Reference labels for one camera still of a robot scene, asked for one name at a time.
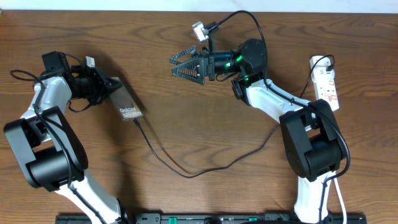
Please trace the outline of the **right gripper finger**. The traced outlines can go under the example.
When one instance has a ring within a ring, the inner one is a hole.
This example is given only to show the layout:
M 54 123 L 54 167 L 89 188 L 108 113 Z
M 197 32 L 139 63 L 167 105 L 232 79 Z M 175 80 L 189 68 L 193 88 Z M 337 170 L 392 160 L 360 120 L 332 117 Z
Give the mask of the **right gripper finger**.
M 183 63 L 183 61 L 179 61 L 179 59 L 186 57 L 188 60 L 196 57 L 197 54 L 197 47 L 195 45 L 173 55 L 170 57 L 169 62 L 173 65 L 179 65 Z
M 201 57 L 198 57 L 174 66 L 172 68 L 172 75 L 204 85 L 205 72 L 203 59 Z

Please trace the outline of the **Galaxy S25 Ultra smartphone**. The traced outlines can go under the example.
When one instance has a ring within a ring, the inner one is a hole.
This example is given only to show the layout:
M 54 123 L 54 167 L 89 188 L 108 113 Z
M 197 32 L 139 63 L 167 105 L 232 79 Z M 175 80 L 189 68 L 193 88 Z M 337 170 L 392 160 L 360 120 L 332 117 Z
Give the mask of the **Galaxy S25 Ultra smartphone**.
M 109 99 L 123 121 L 132 121 L 144 116 L 124 84 L 120 89 L 111 93 Z

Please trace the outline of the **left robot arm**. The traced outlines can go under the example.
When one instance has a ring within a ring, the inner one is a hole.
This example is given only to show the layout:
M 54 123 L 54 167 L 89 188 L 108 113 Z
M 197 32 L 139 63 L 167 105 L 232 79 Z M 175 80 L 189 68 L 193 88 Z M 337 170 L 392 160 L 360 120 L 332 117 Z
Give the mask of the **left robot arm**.
M 5 124 L 4 134 L 32 187 L 66 197 L 91 223 L 129 223 L 120 201 L 89 172 L 85 149 L 65 117 L 72 100 L 98 105 L 122 83 L 97 68 L 92 57 L 77 65 L 70 65 L 67 58 L 58 51 L 44 54 L 45 70 L 39 76 L 26 73 L 34 97 L 19 119 Z

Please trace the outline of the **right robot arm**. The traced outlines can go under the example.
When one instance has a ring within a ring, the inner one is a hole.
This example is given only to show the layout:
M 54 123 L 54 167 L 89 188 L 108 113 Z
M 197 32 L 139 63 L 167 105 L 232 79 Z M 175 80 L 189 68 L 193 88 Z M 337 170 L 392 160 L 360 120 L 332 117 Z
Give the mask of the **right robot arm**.
M 295 216 L 302 223 L 325 223 L 329 183 L 346 173 L 341 161 L 350 160 L 328 102 L 304 100 L 276 86 L 267 76 L 267 48 L 259 39 L 249 39 L 237 50 L 208 46 L 197 52 L 192 46 L 171 56 L 170 63 L 173 76 L 201 85 L 206 77 L 237 76 L 231 82 L 235 97 L 279 124 L 287 160 L 298 175 Z

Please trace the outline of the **white power strip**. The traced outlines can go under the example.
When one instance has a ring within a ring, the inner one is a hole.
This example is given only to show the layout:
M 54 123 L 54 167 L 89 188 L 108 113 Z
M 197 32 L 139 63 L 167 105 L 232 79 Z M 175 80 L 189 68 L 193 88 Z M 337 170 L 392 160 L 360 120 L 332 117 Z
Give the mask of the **white power strip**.
M 328 102 L 332 111 L 340 108 L 335 85 L 335 71 L 333 69 L 331 56 L 324 57 L 315 55 L 310 59 L 311 75 L 315 97 Z

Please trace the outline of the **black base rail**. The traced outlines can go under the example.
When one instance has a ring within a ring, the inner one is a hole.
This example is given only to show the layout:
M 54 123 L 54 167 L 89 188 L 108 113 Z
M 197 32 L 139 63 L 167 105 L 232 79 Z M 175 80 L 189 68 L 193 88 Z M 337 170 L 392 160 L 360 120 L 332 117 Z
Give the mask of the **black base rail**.
M 56 224 L 91 223 L 86 215 L 58 215 Z M 207 223 L 302 223 L 292 213 L 270 212 L 263 215 L 161 215 L 159 213 L 135 214 L 129 222 L 135 224 L 207 224 Z M 343 215 L 329 214 L 322 223 L 343 223 Z M 347 215 L 347 224 L 367 224 L 365 215 Z

